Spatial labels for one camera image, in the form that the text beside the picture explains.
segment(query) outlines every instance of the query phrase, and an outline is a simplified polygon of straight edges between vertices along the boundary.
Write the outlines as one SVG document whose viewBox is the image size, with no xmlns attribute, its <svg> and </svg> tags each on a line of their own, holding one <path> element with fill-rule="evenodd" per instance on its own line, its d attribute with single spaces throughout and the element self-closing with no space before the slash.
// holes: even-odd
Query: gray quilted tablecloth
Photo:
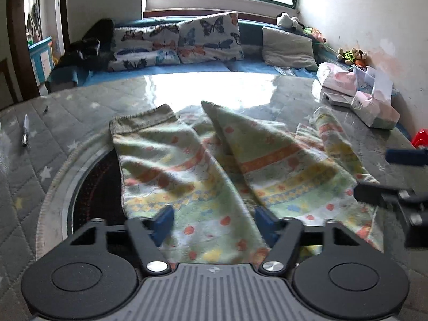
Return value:
<svg viewBox="0 0 428 321">
<path fill-rule="evenodd" d="M 0 112 L 0 320 L 29 317 L 20 278 L 35 260 L 36 227 L 53 177 L 72 151 L 107 129 L 119 114 L 169 104 L 175 112 L 201 100 L 228 106 L 259 119 L 284 121 L 291 130 L 308 122 L 319 107 L 320 92 L 312 80 L 217 72 L 168 74 L 105 82 L 36 98 Z M 21 146 L 24 115 L 30 121 L 30 143 Z M 424 169 L 386 163 L 387 148 L 411 148 L 398 131 L 368 129 L 348 110 L 335 110 L 364 166 L 380 182 L 416 191 L 425 189 Z M 409 272 L 410 295 L 402 320 L 428 319 L 428 254 L 403 248 L 401 229 L 392 214 L 384 216 L 385 253 Z"/>
</svg>

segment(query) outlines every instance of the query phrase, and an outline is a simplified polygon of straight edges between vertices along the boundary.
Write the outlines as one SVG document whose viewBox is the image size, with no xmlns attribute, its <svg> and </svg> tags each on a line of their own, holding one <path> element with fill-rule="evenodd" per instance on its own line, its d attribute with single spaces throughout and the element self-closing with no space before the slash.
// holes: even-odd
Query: folded cloth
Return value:
<svg viewBox="0 0 428 321">
<path fill-rule="evenodd" d="M 374 179 L 331 112 L 315 128 L 255 120 L 203 102 L 206 114 L 177 118 L 167 105 L 110 123 L 128 218 L 175 209 L 161 250 L 179 262 L 262 262 L 268 248 L 251 217 L 263 205 L 309 225 L 336 219 L 378 249 L 376 209 L 356 202 L 356 179 Z"/>
</svg>

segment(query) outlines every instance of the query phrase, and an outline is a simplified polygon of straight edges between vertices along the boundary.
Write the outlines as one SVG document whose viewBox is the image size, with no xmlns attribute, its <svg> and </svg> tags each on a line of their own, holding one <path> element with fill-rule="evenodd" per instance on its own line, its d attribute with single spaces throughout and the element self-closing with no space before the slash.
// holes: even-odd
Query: gray ribbed panel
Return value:
<svg viewBox="0 0 428 321">
<path fill-rule="evenodd" d="M 148 278 L 129 304 L 101 320 L 331 321 L 301 305 L 283 280 L 261 276 L 250 265 L 196 264 Z"/>
</svg>

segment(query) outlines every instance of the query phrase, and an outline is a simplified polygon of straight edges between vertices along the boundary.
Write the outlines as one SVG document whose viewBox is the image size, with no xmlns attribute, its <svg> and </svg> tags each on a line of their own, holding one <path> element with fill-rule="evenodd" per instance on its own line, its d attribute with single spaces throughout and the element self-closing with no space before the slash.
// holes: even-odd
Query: pen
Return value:
<svg viewBox="0 0 428 321">
<path fill-rule="evenodd" d="M 28 146 L 28 133 L 29 133 L 29 121 L 28 121 L 28 116 L 25 115 L 24 123 L 22 124 L 22 145 L 24 147 Z"/>
</svg>

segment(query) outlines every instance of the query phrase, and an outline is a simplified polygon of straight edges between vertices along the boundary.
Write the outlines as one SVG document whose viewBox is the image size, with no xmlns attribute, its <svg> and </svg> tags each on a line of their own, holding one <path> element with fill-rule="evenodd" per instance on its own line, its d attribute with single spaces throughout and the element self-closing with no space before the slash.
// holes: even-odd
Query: sofa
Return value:
<svg viewBox="0 0 428 321">
<path fill-rule="evenodd" d="M 156 25 L 181 23 L 192 20 L 196 17 L 162 17 L 145 18 L 137 21 L 123 22 L 116 24 L 118 28 L 145 28 Z M 105 81 L 131 78 L 143 75 L 172 74 L 178 72 L 256 72 L 261 74 L 287 75 L 307 78 L 316 78 L 316 73 L 302 68 L 279 68 L 268 65 L 262 57 L 263 49 L 263 28 L 284 30 L 295 35 L 304 36 L 312 40 L 314 58 L 319 64 L 324 61 L 333 62 L 334 56 L 325 50 L 320 50 L 318 42 L 309 35 L 296 30 L 287 30 L 275 25 L 254 22 L 249 20 L 238 20 L 240 32 L 240 43 L 242 44 L 243 59 L 239 61 L 208 61 L 192 64 L 155 65 L 145 68 L 137 68 L 119 72 L 108 72 L 106 70 L 92 71 L 80 66 L 72 65 L 54 69 L 49 76 L 46 87 L 49 92 L 58 91 L 70 87 L 89 86 Z"/>
</svg>

